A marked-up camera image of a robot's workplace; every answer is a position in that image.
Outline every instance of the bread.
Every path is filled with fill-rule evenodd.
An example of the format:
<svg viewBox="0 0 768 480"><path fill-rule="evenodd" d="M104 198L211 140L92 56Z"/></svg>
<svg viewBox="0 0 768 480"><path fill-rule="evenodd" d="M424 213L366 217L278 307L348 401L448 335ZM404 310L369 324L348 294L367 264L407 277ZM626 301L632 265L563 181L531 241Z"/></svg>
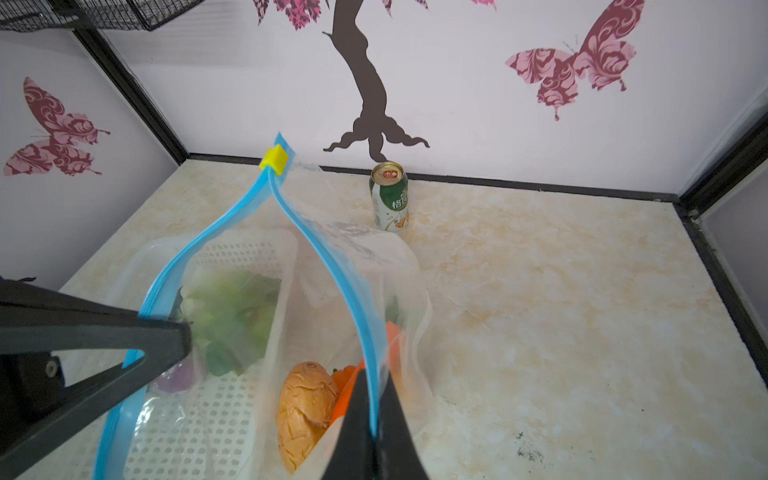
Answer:
<svg viewBox="0 0 768 480"><path fill-rule="evenodd" d="M294 473L328 429L339 390L319 363L294 366L280 391L277 447L288 472Z"/></svg>

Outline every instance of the yellow clip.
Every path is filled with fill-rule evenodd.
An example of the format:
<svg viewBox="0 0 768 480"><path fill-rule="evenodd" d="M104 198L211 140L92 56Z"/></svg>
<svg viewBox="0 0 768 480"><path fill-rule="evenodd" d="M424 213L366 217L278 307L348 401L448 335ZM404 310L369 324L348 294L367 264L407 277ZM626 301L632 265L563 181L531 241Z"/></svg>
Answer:
<svg viewBox="0 0 768 480"><path fill-rule="evenodd" d="M261 170L264 170L266 166L270 166L275 170L275 174L282 175L287 163L288 153L286 153L282 145L275 145L266 151L259 166L261 167Z"/></svg>

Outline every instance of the tree trunk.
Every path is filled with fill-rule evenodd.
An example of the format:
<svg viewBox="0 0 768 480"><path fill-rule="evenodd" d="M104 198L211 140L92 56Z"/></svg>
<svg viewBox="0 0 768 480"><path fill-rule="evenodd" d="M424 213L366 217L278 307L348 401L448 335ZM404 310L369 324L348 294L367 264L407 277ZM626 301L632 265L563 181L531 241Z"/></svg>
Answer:
<svg viewBox="0 0 768 480"><path fill-rule="evenodd" d="M386 157L382 154L383 137L391 144L409 147L422 143L429 148L429 144L423 138L410 137L394 118L386 116L384 84L366 54L368 40L355 25L361 5L362 0L336 0L333 7L333 32L326 35L331 38L333 46L352 71L362 97L362 111L359 118L353 122L352 131L346 132L340 141L323 150L347 148L356 141L368 140L371 158L377 162L385 162Z"/></svg>

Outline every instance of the butterfly decal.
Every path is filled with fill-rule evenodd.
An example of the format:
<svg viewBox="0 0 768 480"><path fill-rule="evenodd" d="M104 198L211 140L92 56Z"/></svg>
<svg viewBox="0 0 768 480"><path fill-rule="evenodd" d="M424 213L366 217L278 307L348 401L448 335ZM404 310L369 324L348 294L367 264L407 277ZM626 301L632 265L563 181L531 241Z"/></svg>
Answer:
<svg viewBox="0 0 768 480"><path fill-rule="evenodd" d="M505 63L525 83L541 82L538 102L554 107L554 119L560 120L558 109L576 101L576 78L587 75L598 91L615 81L621 84L621 91L627 90L621 74L635 50L621 39L634 30L644 5L645 0L611 2L587 34L581 50L572 55L556 48L536 48L512 55Z"/></svg>
<svg viewBox="0 0 768 480"><path fill-rule="evenodd" d="M75 147L98 142L97 130L83 114L65 113L64 105L29 77L24 79L24 98L35 120L48 132L48 138L36 141L16 151L6 162L6 177L18 174L46 174L53 166L67 175L74 176L90 170L94 158L88 152Z"/></svg>

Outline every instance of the can lid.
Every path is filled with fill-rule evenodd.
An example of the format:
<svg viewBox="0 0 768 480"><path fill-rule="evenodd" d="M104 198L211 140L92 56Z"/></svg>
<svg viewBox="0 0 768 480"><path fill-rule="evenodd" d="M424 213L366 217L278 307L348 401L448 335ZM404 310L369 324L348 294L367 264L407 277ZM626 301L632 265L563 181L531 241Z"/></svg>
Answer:
<svg viewBox="0 0 768 480"><path fill-rule="evenodd" d="M400 182L403 175L402 167L395 162L384 162L383 164L376 165L376 168L371 172L373 181L383 187Z"/></svg>

